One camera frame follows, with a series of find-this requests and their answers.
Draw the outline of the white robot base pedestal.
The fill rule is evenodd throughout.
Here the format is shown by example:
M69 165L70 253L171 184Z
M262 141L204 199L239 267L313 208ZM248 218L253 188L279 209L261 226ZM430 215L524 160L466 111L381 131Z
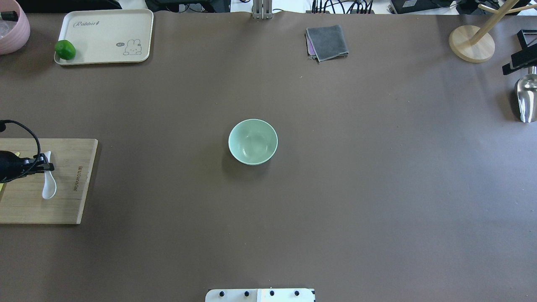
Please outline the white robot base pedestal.
M213 289L205 296L206 302L315 302L314 289L309 288L255 288Z

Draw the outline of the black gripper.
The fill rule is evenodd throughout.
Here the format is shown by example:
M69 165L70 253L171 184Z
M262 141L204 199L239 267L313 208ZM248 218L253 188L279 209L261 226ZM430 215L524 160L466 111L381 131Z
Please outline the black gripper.
M0 182L8 183L12 180L23 178L31 169L32 174L55 170L54 164L49 163L45 154L37 154L33 158L34 161L27 157L19 157L11 151L0 151Z

